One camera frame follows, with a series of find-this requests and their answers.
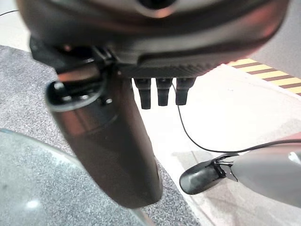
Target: gray carpet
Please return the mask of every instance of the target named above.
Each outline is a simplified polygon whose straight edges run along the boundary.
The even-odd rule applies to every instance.
[[[17,131],[72,154],[44,104],[44,89],[56,79],[52,68],[32,60],[29,53],[0,46],[0,128]],[[164,193],[160,202],[144,208],[160,226],[200,225],[160,166]]]

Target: black wire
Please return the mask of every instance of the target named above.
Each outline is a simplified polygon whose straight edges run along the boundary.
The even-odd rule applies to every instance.
[[[197,142],[195,142],[191,136],[189,136],[186,128],[185,128],[185,125],[184,125],[184,122],[183,122],[183,118],[182,118],[182,114],[181,114],[181,111],[180,111],[180,107],[178,107],[178,112],[179,112],[179,116],[180,116],[180,120],[181,120],[181,124],[182,124],[182,127],[184,129],[184,132],[185,134],[187,135],[187,137],[192,141],[192,143],[194,143],[196,146],[198,146],[199,148],[202,148],[204,149],[205,151],[208,151],[208,152],[215,152],[215,153],[242,153],[242,152],[247,152],[247,151],[252,151],[252,150],[256,150],[256,149],[260,149],[260,148],[264,148],[264,147],[270,147],[270,146],[273,146],[273,145],[280,145],[280,144],[291,144],[291,143],[301,143],[301,139],[290,139],[290,140],[277,140],[277,141],[272,141],[272,142],[268,142],[268,143],[265,143],[265,144],[261,144],[261,145],[256,145],[256,146],[253,146],[253,147],[249,147],[249,148],[246,148],[246,149],[243,149],[243,150],[240,150],[240,151],[233,151],[233,152],[227,152],[227,151],[216,151],[216,150],[211,150],[211,149],[208,149],[208,148],[204,148],[202,147],[201,145],[199,145]]]
[[[8,14],[8,13],[18,12],[18,11],[19,11],[18,9],[16,9],[16,10],[11,10],[11,11],[9,11],[9,12],[5,12],[5,13],[0,14],[0,16],[3,16],[3,15]]]

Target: yellow and black striped tape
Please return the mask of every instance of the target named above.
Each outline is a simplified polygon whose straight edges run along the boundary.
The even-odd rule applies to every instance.
[[[231,62],[228,65],[301,96],[301,79],[295,78],[285,72],[278,71],[249,58]]]

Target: black plastic housing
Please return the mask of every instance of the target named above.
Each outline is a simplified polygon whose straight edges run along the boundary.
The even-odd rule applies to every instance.
[[[134,209],[161,198],[160,175],[131,80],[114,78],[105,97],[98,92],[67,102],[60,101],[53,82],[46,102],[78,159],[114,201]]]

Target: glass tabletop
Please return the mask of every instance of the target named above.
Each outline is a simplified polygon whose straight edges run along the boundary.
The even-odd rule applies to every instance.
[[[30,137],[0,129],[0,225],[153,225],[112,201],[80,162]]]

